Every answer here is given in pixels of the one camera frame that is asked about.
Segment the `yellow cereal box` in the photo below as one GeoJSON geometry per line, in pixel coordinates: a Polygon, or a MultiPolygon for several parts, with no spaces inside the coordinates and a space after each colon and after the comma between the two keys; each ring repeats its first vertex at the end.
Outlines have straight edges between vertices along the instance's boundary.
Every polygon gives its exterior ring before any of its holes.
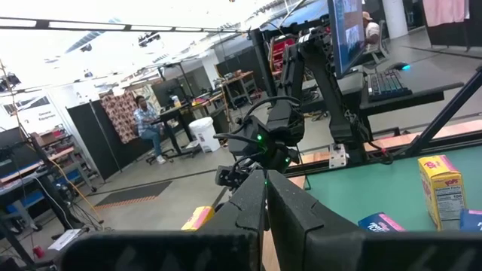
{"type": "Polygon", "coordinates": [[[193,215],[188,222],[182,226],[181,230],[198,230],[209,219],[214,216],[214,209],[211,206],[201,206],[194,210],[193,215]]]}
{"type": "Polygon", "coordinates": [[[458,230],[465,209],[462,174],[445,155],[419,158],[427,208],[437,230],[458,230]]]}

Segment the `blue box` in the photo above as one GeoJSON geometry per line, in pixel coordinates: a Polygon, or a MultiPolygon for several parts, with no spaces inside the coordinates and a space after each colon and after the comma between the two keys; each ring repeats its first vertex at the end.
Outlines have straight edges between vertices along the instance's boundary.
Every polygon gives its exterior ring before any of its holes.
{"type": "Polygon", "coordinates": [[[405,231],[402,226],[398,225],[398,223],[391,219],[388,215],[385,215],[384,212],[379,212],[361,219],[358,222],[358,226],[375,233],[405,231]]]}
{"type": "Polygon", "coordinates": [[[482,211],[463,209],[460,212],[460,230],[481,231],[482,211]]]}

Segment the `computer monitor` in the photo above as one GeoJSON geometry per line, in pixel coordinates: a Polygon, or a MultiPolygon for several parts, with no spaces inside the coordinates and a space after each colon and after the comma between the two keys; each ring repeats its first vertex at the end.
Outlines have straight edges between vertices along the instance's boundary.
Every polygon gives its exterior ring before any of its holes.
{"type": "Polygon", "coordinates": [[[179,101],[186,99],[184,90],[182,89],[178,79],[172,79],[159,84],[154,84],[151,86],[151,88],[152,91],[154,91],[160,106],[163,107],[174,105],[174,102],[171,99],[171,96],[173,95],[176,95],[179,98],[179,101]]]}
{"type": "Polygon", "coordinates": [[[328,0],[334,66],[340,79],[365,50],[362,0],[328,0]]]}
{"type": "MultiPolygon", "coordinates": [[[[26,135],[19,127],[2,131],[0,132],[0,149],[13,146],[25,139],[26,135]]],[[[10,155],[10,157],[7,157],[5,152],[0,155],[0,177],[15,173],[19,169],[26,168],[40,160],[37,153],[28,145],[21,145],[11,151],[13,155],[10,155]]]]}

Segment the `pink cloth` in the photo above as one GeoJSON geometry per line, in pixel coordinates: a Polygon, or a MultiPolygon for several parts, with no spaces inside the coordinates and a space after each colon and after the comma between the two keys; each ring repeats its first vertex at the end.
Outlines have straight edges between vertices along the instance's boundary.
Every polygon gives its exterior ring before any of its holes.
{"type": "Polygon", "coordinates": [[[423,0],[427,25],[459,23],[465,18],[465,0],[423,0]]]}

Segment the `white sneakers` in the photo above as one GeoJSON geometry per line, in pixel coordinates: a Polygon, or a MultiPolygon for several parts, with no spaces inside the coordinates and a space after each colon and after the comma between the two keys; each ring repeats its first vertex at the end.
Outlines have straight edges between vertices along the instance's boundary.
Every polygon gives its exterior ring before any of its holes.
{"type": "Polygon", "coordinates": [[[166,160],[162,156],[156,157],[157,163],[162,165],[166,162],[166,160]]]}

